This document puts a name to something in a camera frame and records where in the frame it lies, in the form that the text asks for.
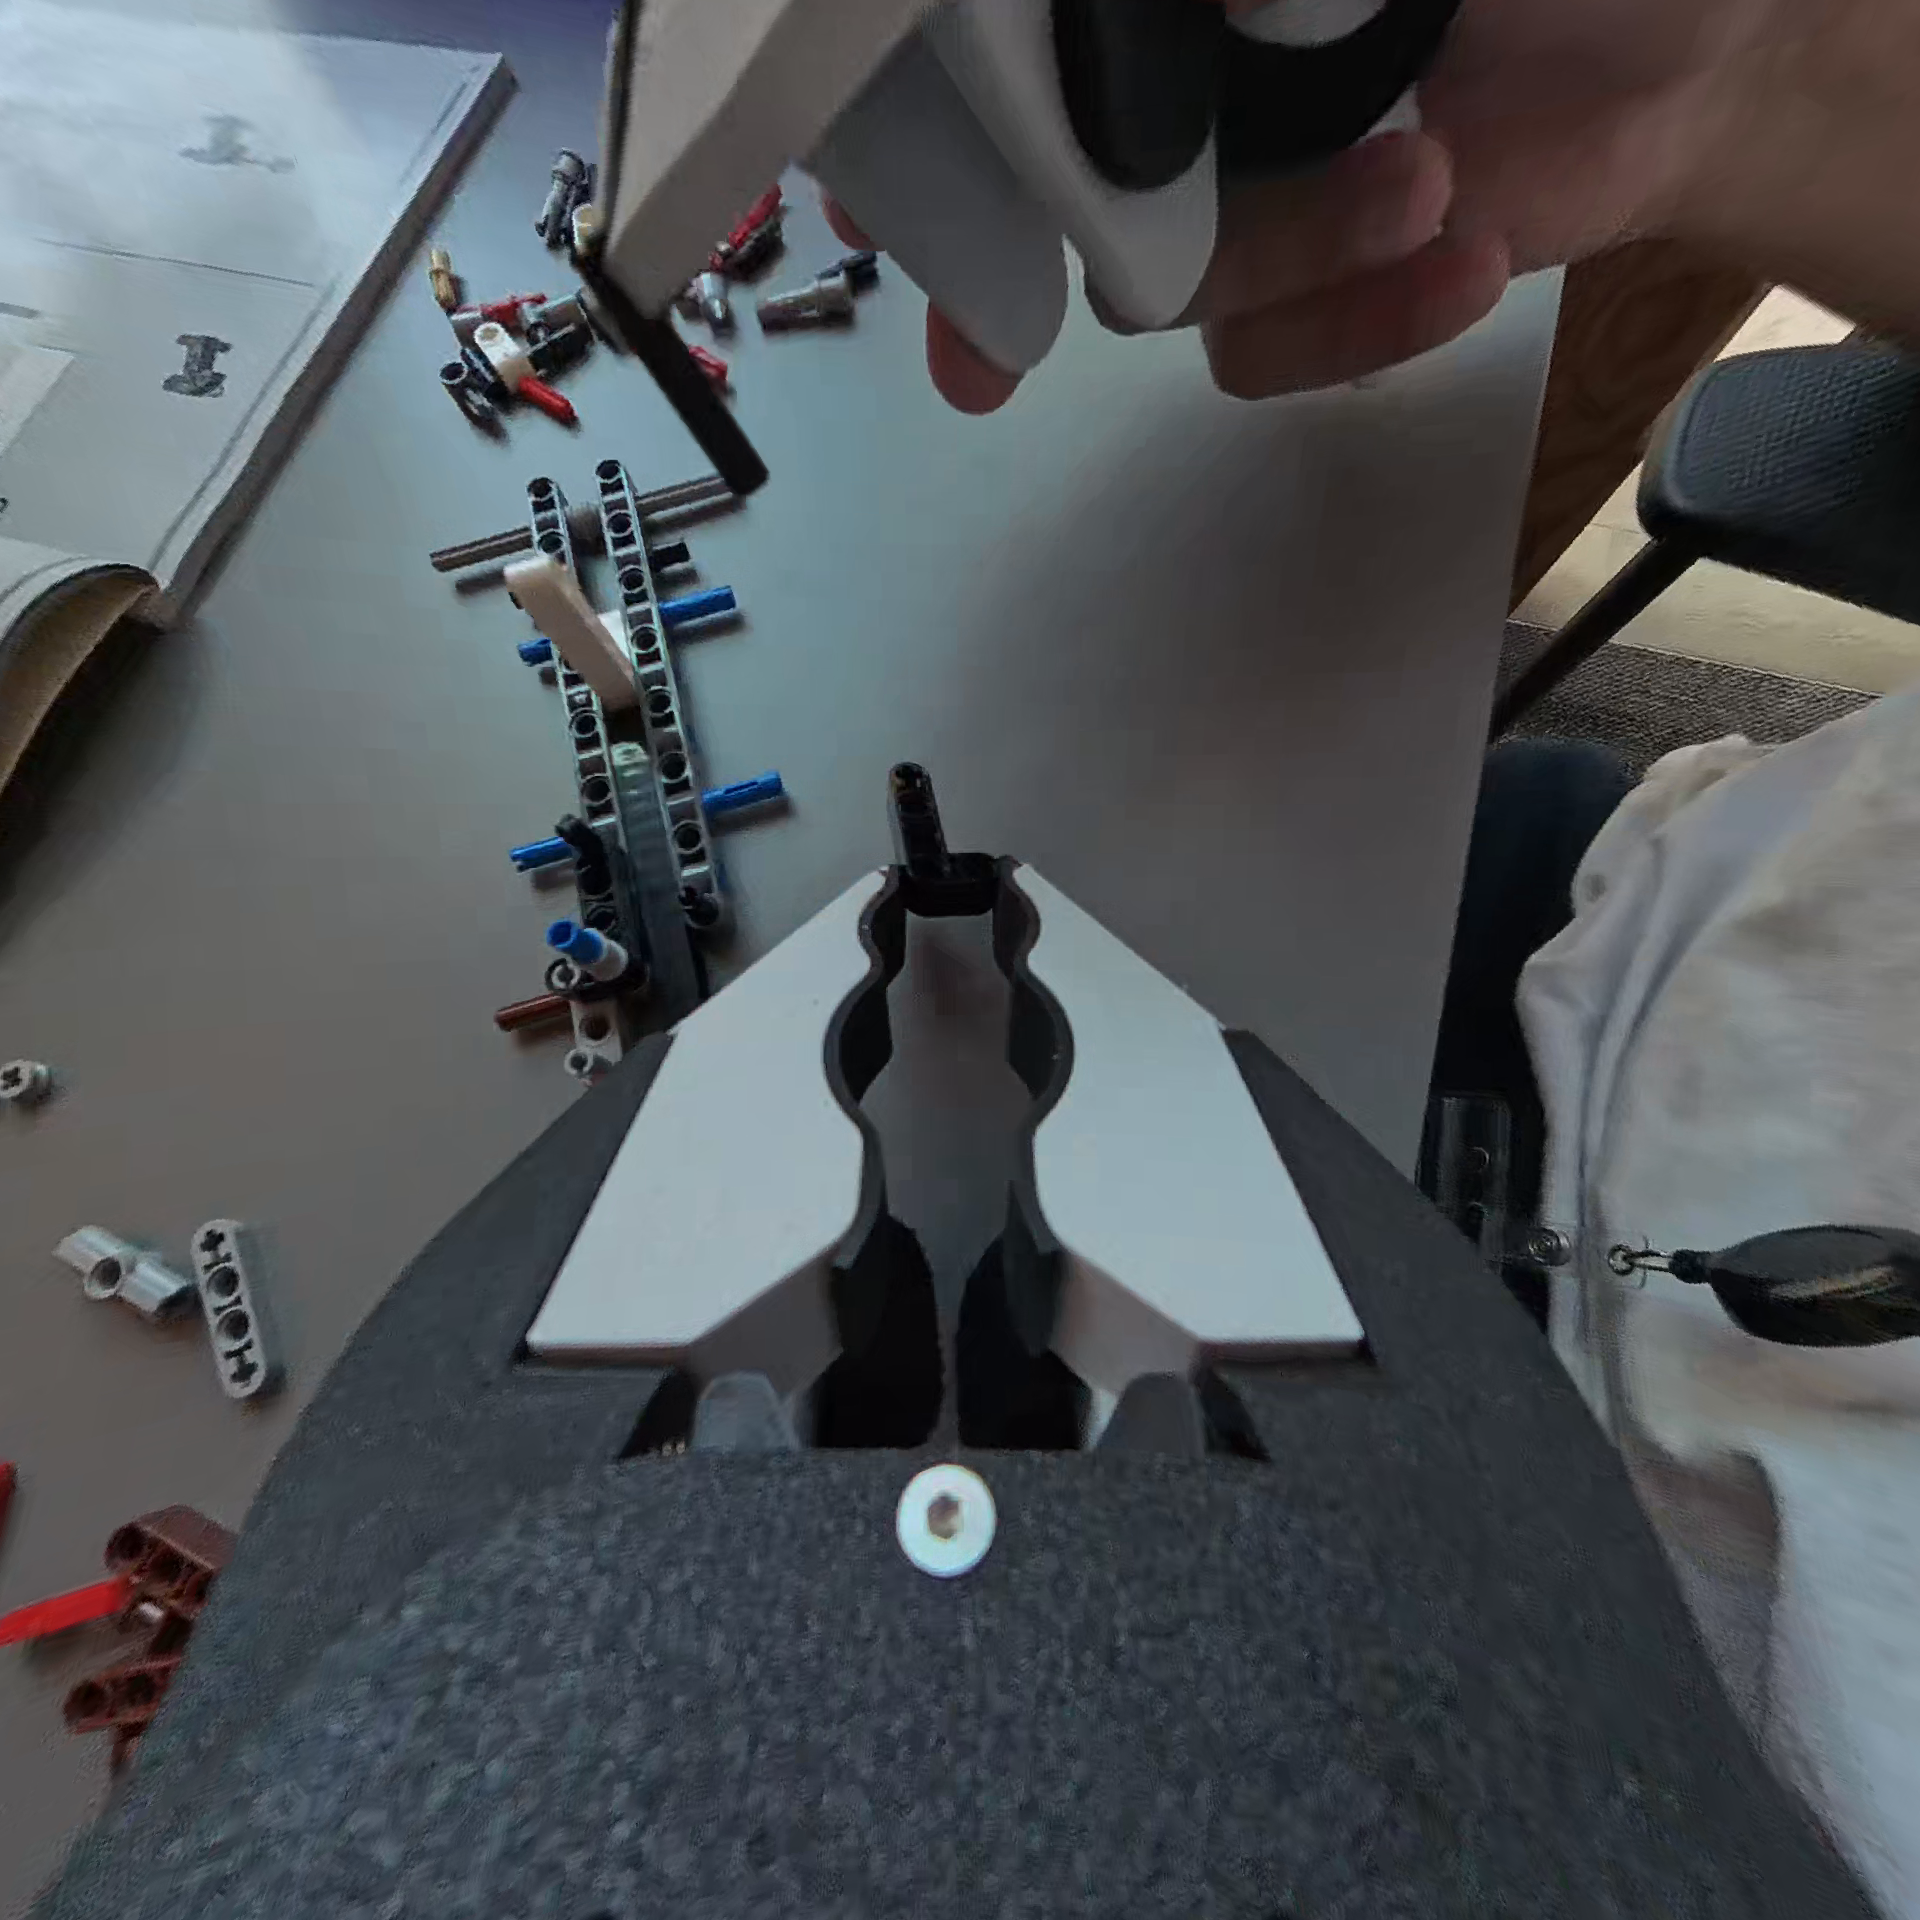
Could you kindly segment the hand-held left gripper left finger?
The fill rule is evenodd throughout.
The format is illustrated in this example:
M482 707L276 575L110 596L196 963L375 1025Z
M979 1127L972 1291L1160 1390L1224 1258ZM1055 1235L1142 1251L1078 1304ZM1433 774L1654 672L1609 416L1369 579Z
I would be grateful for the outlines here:
M526 1327L543 1362L924 1359L924 1246L866 1095L896 1058L899 868L683 1018Z

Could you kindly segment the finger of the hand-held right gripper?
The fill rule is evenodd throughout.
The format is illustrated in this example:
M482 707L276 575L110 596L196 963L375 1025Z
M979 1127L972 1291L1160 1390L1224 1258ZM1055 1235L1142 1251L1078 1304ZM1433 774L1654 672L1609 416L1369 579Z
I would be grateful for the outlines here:
M585 280L607 320L667 320L705 253L800 166L964 320L950 5L630 5L607 65L604 213Z

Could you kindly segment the black lego axle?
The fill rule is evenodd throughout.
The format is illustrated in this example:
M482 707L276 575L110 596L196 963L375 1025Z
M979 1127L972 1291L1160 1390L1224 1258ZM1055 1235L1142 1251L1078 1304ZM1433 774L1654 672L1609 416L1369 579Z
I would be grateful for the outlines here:
M752 498L771 469L752 436L727 416L725 397L709 388L703 364L693 362L693 348L676 334L670 320L644 313L607 276L597 255L585 255L580 280L591 288L595 309L611 328L611 337L640 362L640 367L654 376L654 388L667 397L676 420L690 428L717 479L736 497Z

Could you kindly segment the pile of small lego pins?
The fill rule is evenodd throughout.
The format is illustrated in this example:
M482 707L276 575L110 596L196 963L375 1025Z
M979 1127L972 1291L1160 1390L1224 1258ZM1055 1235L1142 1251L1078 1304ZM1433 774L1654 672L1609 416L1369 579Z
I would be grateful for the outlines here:
M597 166L572 148L556 148L549 194L539 203L534 238L543 253L568 253L585 266L595 238L595 184ZM756 288L785 248L785 200L764 188L736 227L709 248L705 266L676 291L670 309L717 340L735 337L735 291ZM458 357L439 364L439 388L475 428L500 428L502 409L526 406L563 428L575 428L572 399L556 376L575 367L595 340L627 348L604 299L580 283L572 299L512 291L500 300L462 299L462 283L447 248L428 253L428 280ZM878 288L878 253L843 253L832 266L797 288L758 291L756 324L828 328L851 324L855 300Z

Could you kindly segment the short black lego beam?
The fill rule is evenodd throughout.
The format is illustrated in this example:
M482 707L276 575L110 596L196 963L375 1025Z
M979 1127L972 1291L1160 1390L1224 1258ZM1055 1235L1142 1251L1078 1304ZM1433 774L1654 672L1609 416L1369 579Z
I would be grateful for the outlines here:
M926 923L989 916L998 905L998 857L987 849L950 849L926 766L899 759L887 777L887 807L903 915Z

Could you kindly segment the grey lego beam assembly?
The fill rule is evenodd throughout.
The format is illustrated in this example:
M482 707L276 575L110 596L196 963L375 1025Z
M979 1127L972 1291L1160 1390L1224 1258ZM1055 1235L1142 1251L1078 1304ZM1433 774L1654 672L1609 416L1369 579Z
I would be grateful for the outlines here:
M512 868L572 887L572 933L543 954L543 986L493 1010L512 1040L568 1036L563 1071L595 1083L709 989L735 934L735 890L717 829L782 807L782 777L705 782L678 687L678 639L736 619L735 589L683 589L676 536L735 508L717 473L640 491L604 461L580 498L526 482L519 528L430 548L458 589L500 583L530 619L521 663L563 702L572 801Z

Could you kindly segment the grey thin lego liftarm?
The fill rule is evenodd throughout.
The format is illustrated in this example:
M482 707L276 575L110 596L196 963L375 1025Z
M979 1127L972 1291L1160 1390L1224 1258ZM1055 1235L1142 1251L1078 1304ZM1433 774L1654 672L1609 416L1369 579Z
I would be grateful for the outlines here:
M230 1405L268 1405L289 1379L289 1348L260 1287L260 1251L246 1224L207 1219L187 1235L196 1309L217 1379Z

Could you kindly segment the lego instruction booklet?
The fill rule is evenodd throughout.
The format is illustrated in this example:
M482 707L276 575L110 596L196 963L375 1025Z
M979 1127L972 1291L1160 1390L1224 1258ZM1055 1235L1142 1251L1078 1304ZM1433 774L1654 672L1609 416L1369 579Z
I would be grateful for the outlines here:
M169 624L512 94L502 54L6 5L0 777Z

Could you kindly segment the light grey lego connector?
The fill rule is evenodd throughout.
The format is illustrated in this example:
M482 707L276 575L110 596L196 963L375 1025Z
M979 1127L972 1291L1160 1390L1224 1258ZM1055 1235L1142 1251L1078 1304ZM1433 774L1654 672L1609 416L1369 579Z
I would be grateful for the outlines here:
M84 1302L121 1304L149 1327L167 1327L196 1309L196 1287L187 1279L110 1227L74 1227L59 1235L56 1258L82 1284Z

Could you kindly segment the red lego axle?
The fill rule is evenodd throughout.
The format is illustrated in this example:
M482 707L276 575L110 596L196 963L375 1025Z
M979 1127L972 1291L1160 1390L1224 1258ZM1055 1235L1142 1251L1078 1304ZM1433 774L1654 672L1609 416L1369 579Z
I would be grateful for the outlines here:
M131 1607L131 1578L121 1574L59 1593L59 1596L42 1596L6 1612L0 1647L37 1647L78 1626L95 1626L104 1621L126 1616L126 1607Z

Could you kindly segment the person's right hand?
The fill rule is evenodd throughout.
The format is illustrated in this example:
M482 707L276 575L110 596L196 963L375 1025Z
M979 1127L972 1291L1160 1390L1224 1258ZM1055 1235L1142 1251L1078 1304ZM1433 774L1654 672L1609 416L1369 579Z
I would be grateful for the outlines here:
M1915 351L1920 10L1463 5L1422 132L1226 194L1171 328L1199 334L1224 397L1305 397L1448 348L1522 276L1647 238Z

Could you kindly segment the clear badge holder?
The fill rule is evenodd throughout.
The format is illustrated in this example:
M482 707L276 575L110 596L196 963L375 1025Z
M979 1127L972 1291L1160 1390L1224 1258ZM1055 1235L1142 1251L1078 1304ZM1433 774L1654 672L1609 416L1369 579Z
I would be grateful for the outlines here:
M1433 1097L1422 1148L1426 1195L1489 1269L1559 1275L1575 1266L1575 1235L1517 1212L1513 1148L1502 1097Z

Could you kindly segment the person's dark pants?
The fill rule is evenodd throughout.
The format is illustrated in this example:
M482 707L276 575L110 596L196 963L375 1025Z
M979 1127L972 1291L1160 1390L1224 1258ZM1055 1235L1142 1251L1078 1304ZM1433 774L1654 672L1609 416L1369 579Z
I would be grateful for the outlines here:
M1430 1095L1506 1108L1513 1219L1537 1219L1545 1148L1517 1008L1522 970L1571 928L1575 873L1631 782L1609 747L1563 738L1506 738L1481 769Z

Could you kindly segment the wooden side panel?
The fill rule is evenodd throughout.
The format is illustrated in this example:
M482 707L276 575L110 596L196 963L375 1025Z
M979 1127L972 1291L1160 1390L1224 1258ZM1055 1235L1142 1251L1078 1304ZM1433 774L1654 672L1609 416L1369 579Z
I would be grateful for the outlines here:
M1772 283L1688 244L1620 244L1563 270L1506 608L1522 614L1643 463L1667 399Z

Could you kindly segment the white shirt person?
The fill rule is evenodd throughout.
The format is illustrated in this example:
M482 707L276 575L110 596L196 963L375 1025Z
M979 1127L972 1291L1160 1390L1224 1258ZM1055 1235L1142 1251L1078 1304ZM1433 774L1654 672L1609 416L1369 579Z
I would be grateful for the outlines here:
M1920 1219L1920 692L1662 754L1522 970L1545 1341L1620 1444L1765 1759L1920 1911L1920 1359L1787 1348L1616 1246Z

